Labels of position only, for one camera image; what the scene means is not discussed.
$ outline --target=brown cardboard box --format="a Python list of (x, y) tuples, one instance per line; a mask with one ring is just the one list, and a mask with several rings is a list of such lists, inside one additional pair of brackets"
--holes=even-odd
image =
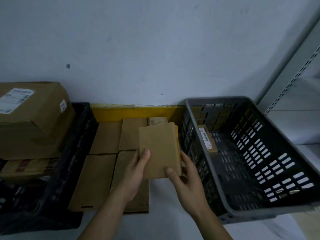
[(0, 158), (59, 157), (74, 117), (58, 82), (0, 83)]
[(177, 126), (171, 122), (139, 129), (139, 150), (150, 149), (151, 156), (144, 169), (145, 179), (165, 178), (165, 168), (182, 175)]
[(68, 209), (97, 210), (109, 195), (116, 155), (86, 156)]
[(139, 128), (147, 125), (147, 118), (124, 118), (119, 151), (137, 150), (139, 148)]
[[(121, 181), (123, 175), (125, 174), (126, 167), (133, 159), (134, 154), (135, 152), (133, 151), (122, 151), (118, 154), (110, 192), (114, 190), (114, 188)], [(124, 210), (124, 213), (138, 212), (149, 212), (149, 180), (142, 181), (137, 195), (126, 205)]]
[(32, 179), (48, 181), (57, 161), (58, 158), (1, 160), (0, 177), (19, 182)]
[(166, 117), (151, 117), (148, 120), (148, 125), (161, 125), (161, 124), (167, 124), (168, 120)]
[(90, 154), (118, 153), (122, 122), (100, 122)]
[(208, 131), (208, 128), (204, 124), (198, 125), (198, 128), (200, 130), (202, 139), (204, 141), (204, 144), (207, 147), (208, 153), (210, 156), (215, 156), (218, 154), (218, 149), (216, 147), (216, 144), (214, 143), (214, 139), (212, 138), (210, 132)]

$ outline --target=yellow baseboard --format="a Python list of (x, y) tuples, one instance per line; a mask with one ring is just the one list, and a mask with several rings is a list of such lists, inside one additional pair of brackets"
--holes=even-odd
[(150, 107), (98, 107), (91, 106), (94, 117), (98, 122), (116, 122), (123, 118), (166, 117), (168, 122), (181, 126), (184, 106), (150, 106)]

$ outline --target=table surface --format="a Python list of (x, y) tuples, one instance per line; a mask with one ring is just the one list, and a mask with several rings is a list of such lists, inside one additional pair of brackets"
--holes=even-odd
[[(40, 231), (6, 235), (0, 240), (16, 239), (76, 239), (95, 212), (83, 215), (78, 229)], [(234, 240), (305, 240), (302, 231), (290, 214), (275, 219), (225, 225)], [(115, 239), (202, 239), (192, 218), (183, 210), (175, 189), (167, 178), (150, 181), (148, 214), (124, 215)]]

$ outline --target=wall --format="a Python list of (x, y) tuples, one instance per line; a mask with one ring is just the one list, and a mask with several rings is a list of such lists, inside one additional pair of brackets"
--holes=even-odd
[(320, 0), (0, 0), (0, 81), (60, 81), (73, 101), (257, 100)]

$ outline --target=person's right arm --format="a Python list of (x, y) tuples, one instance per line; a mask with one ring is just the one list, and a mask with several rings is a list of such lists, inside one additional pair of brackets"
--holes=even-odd
[(196, 166), (182, 151), (181, 158), (186, 165), (183, 172), (187, 178), (180, 178), (172, 168), (167, 168), (166, 174), (177, 191), (182, 207), (193, 218), (204, 240), (232, 240), (207, 203)]

